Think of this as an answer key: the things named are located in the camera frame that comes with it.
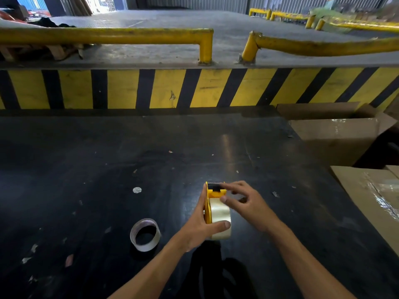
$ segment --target packing tape roll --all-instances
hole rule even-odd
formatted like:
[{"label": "packing tape roll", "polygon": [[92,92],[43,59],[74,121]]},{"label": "packing tape roll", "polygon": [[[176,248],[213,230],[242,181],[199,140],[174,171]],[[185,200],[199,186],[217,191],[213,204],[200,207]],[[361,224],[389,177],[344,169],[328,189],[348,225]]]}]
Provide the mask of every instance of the packing tape roll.
[{"label": "packing tape roll", "polygon": [[[220,201],[220,198],[209,198],[209,204],[211,205],[212,223],[218,221],[228,221],[232,223],[230,217],[230,208]],[[228,239],[232,235],[232,227],[226,231],[213,234],[212,240]]]},{"label": "packing tape roll", "polygon": [[[147,244],[137,244],[136,243],[137,233],[146,226],[154,226],[156,228],[155,236]],[[132,244],[135,246],[137,251],[140,252],[151,251],[154,247],[156,247],[160,238],[161,238],[161,232],[159,231],[158,225],[156,224],[155,220],[151,218],[144,218],[140,221],[137,221],[130,231],[130,241],[132,241]]]}]

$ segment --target yellow tape dispenser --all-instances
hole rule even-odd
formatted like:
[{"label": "yellow tape dispenser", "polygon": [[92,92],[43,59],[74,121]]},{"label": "yellow tape dispenser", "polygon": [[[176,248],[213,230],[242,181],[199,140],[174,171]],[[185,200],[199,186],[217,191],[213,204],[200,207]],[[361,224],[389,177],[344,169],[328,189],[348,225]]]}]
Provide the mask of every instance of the yellow tape dispenser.
[{"label": "yellow tape dispenser", "polygon": [[[206,182],[206,200],[204,206],[204,218],[207,224],[217,221],[232,222],[230,217],[230,208],[220,201],[220,197],[226,195],[226,189],[223,189],[219,183]],[[232,234],[232,227],[230,229],[212,235],[212,240],[228,239]]]}]

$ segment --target hand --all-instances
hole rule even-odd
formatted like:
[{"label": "hand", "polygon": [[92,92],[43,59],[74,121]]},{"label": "hand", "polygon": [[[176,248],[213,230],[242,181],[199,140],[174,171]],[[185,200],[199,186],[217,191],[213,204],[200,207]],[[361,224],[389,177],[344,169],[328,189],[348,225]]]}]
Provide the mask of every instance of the hand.
[{"label": "hand", "polygon": [[203,207],[206,200],[206,184],[203,185],[201,195],[193,214],[186,222],[186,224],[175,235],[178,241],[181,242],[185,251],[199,246],[206,238],[213,234],[226,231],[231,224],[228,221],[218,221],[211,224],[206,224],[203,217]]},{"label": "hand", "polygon": [[221,183],[221,187],[233,194],[244,195],[239,201],[228,196],[222,196],[220,201],[236,210],[244,219],[259,231],[270,232],[281,223],[276,213],[267,205],[262,196],[245,181]]}]

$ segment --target black work surface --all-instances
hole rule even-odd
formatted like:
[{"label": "black work surface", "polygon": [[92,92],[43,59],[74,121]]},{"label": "black work surface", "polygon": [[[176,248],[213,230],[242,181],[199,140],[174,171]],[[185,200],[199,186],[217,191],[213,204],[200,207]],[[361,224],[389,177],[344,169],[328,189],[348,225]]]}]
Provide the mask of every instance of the black work surface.
[{"label": "black work surface", "polygon": [[[397,298],[398,257],[287,122],[271,106],[240,111],[0,117],[2,297],[106,298],[187,221],[205,181],[246,180],[355,296]],[[142,218],[162,234],[147,254],[129,239]],[[226,298],[301,297],[234,211],[231,238],[186,253],[161,298],[223,296],[221,284]]]}]

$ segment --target left hand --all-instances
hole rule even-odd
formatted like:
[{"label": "left hand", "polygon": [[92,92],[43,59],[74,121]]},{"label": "left hand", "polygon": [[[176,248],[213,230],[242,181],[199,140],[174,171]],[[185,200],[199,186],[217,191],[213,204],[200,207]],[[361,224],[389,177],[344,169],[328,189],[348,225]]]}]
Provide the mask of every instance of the left hand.
[{"label": "left hand", "polygon": [[228,221],[218,221],[211,224],[205,223],[203,207],[206,200],[206,190],[207,187],[204,184],[193,214],[175,235],[177,240],[181,242],[182,249],[187,252],[199,246],[206,238],[211,237],[213,234],[226,231],[231,226]]}]

